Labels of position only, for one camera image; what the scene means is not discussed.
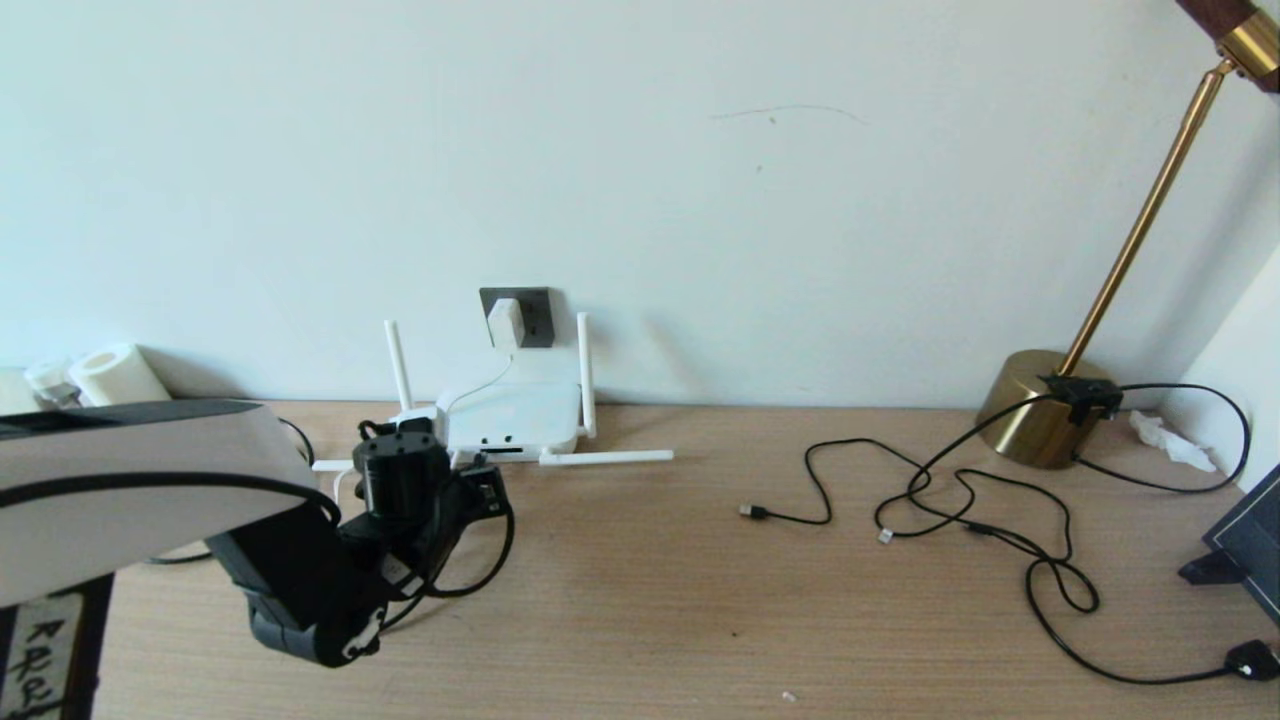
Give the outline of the white power adapter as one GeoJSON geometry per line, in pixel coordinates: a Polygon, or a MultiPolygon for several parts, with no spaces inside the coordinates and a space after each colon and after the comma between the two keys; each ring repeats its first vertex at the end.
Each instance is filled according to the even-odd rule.
{"type": "Polygon", "coordinates": [[[486,314],[486,324],[497,351],[511,355],[524,347],[527,328],[517,299],[498,299],[486,314]]]}

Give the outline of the grey wall socket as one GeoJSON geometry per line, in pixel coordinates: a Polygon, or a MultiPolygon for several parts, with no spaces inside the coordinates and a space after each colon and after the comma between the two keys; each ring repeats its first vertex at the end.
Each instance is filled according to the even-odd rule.
{"type": "Polygon", "coordinates": [[[500,300],[509,299],[517,302],[524,323],[524,336],[518,342],[520,348],[549,348],[553,346],[556,325],[550,287],[481,287],[479,296],[485,316],[489,316],[492,309],[500,300]]]}

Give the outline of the black inline switch box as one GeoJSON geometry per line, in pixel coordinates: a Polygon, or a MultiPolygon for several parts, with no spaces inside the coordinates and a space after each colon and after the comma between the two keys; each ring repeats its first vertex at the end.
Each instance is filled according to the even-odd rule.
{"type": "Polygon", "coordinates": [[[1111,419],[1124,400],[1124,391],[1106,378],[1048,374],[1038,379],[1052,400],[1069,407],[1068,423],[1075,427],[1111,419]]]}

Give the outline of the white router with four antennas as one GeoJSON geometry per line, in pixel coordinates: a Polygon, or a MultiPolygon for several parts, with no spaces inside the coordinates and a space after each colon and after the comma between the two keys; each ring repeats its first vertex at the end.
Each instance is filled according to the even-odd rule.
{"type": "MultiPolygon", "coordinates": [[[[445,445],[440,442],[448,455],[471,459],[485,454],[494,462],[538,462],[543,466],[673,460],[675,451],[671,448],[577,452],[580,439],[598,436],[590,320],[589,313],[576,316],[577,380],[503,383],[494,378],[456,398],[434,404],[448,416],[448,439],[445,445]]],[[[384,331],[401,413],[415,406],[399,329],[396,322],[388,320],[384,331]]],[[[372,433],[396,433],[388,419],[375,424],[372,433]]]]}

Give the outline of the crumpled white tissue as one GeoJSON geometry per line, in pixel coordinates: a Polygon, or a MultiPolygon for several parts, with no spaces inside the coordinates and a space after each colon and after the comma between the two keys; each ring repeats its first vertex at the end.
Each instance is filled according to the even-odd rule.
{"type": "Polygon", "coordinates": [[[1161,416],[1146,415],[1138,410],[1133,410],[1129,413],[1128,423],[1143,445],[1165,452],[1171,461],[1185,464],[1206,473],[1219,471],[1219,468],[1204,448],[1167,429],[1161,416]]]}

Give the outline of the brass desk lamp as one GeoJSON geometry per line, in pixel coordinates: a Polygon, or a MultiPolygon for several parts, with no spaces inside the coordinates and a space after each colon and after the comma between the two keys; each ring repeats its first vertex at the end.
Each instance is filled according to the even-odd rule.
{"type": "Polygon", "coordinates": [[[977,434],[996,454],[1029,468],[1070,466],[1103,421],[1069,424],[1069,407],[1048,396],[1038,375],[1111,379],[1085,360],[1085,351],[1155,227],[1226,78],[1242,77],[1261,92],[1280,99],[1280,24],[1260,0],[1175,3],[1210,37],[1217,58],[1199,78],[1132,228],[1068,350],[1028,348],[1009,355],[975,415],[977,434]]]}

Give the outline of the white paper roll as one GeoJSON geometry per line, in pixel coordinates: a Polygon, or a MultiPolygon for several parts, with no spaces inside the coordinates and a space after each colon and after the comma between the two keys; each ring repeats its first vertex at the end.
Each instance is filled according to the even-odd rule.
{"type": "Polygon", "coordinates": [[[137,345],[100,348],[76,360],[67,373],[92,407],[173,400],[137,345]]]}

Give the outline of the black USB cable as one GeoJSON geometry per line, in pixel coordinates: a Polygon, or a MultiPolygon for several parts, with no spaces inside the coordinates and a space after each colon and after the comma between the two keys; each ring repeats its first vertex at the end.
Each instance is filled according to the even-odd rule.
{"type": "Polygon", "coordinates": [[[826,525],[831,524],[835,520],[833,505],[832,505],[832,501],[831,501],[831,497],[829,497],[829,493],[828,493],[826,486],[823,484],[819,474],[815,470],[815,465],[813,462],[813,457],[814,457],[814,455],[817,452],[819,452],[822,450],[826,450],[826,448],[836,448],[836,447],[854,446],[854,445],[868,445],[870,447],[874,447],[874,448],[877,448],[877,450],[879,450],[882,452],[886,452],[890,456],[895,457],[897,461],[909,465],[913,469],[913,474],[910,475],[910,478],[908,480],[908,488],[902,493],[891,496],[887,500],[884,500],[883,502],[881,502],[876,507],[876,511],[873,512],[874,523],[876,523],[877,528],[882,533],[886,533],[890,529],[883,523],[881,523],[881,514],[891,503],[896,503],[897,501],[908,501],[911,505],[914,505],[916,509],[920,509],[924,512],[928,512],[928,514],[931,514],[933,516],[937,516],[940,520],[936,524],[933,524],[931,527],[927,527],[927,528],[924,528],[922,530],[904,532],[901,534],[902,538],[924,537],[924,536],[932,534],[932,533],[934,533],[937,530],[941,530],[941,529],[943,529],[943,528],[946,528],[948,525],[959,524],[959,525],[964,527],[969,532],[973,532],[973,533],[977,533],[977,534],[982,534],[982,536],[991,536],[991,537],[1000,538],[1001,541],[1006,542],[1007,544],[1011,544],[1015,550],[1019,550],[1019,551],[1021,551],[1024,553],[1029,553],[1030,556],[1033,556],[1036,559],[1039,559],[1039,560],[1043,560],[1046,562],[1068,564],[1068,562],[1070,562],[1073,560],[1073,557],[1074,557],[1074,542],[1073,542],[1073,534],[1071,534],[1071,514],[1070,514],[1070,510],[1066,506],[1066,503],[1064,501],[1061,501],[1061,498],[1059,496],[1048,492],[1047,489],[1043,489],[1041,487],[1033,486],[1030,483],[1025,483],[1025,482],[1021,482],[1021,480],[1015,480],[1012,478],[1000,477],[1000,475],[996,475],[996,474],[989,473],[989,471],[982,471],[982,470],[977,470],[977,469],[972,469],[972,468],[961,468],[961,469],[957,469],[954,473],[954,479],[956,482],[959,482],[960,486],[968,491],[968,493],[969,493],[968,501],[966,501],[966,503],[961,509],[959,509],[956,511],[946,511],[946,512],[945,511],[940,511],[937,509],[933,509],[931,506],[924,505],[918,498],[918,496],[920,493],[923,493],[925,489],[928,489],[931,487],[931,483],[933,480],[931,465],[925,464],[925,462],[918,462],[918,461],[910,459],[908,455],[899,452],[896,448],[892,448],[888,445],[886,445],[886,443],[883,443],[883,442],[881,442],[878,439],[869,438],[869,437],[854,437],[854,438],[846,438],[846,439],[827,439],[827,441],[822,441],[822,442],[817,442],[814,445],[810,445],[808,448],[805,448],[804,455],[803,455],[803,465],[805,468],[805,473],[806,473],[809,480],[813,483],[817,493],[820,497],[822,509],[823,509],[823,516],[822,518],[796,518],[796,516],[786,515],[786,514],[782,514],[782,512],[772,511],[772,510],[769,510],[769,509],[767,509],[764,506],[755,505],[755,503],[744,503],[744,505],[741,505],[739,507],[739,514],[741,516],[744,516],[744,518],[748,518],[748,519],[751,519],[751,520],[758,520],[758,521],[777,519],[777,520],[781,520],[781,521],[795,523],[795,524],[805,525],[805,527],[826,527],[826,525]],[[998,483],[1002,483],[1002,484],[1006,484],[1006,486],[1016,487],[1019,489],[1032,491],[1032,492],[1036,492],[1036,493],[1038,493],[1038,495],[1048,498],[1050,501],[1052,501],[1059,507],[1059,510],[1062,512],[1062,538],[1064,538],[1064,543],[1065,543],[1065,551],[1064,551],[1064,553],[1060,555],[1060,556],[1050,555],[1043,547],[1041,547],[1039,544],[1037,544],[1036,542],[1033,542],[1030,538],[1024,537],[1024,536],[1016,533],[1015,530],[1010,530],[1010,529],[1001,528],[1001,527],[995,527],[995,525],[986,524],[986,523],[973,521],[970,518],[968,518],[966,516],[968,512],[977,503],[977,491],[968,482],[968,479],[970,477],[978,477],[978,478],[982,478],[982,479],[993,480],[993,482],[998,482],[998,483]]]}

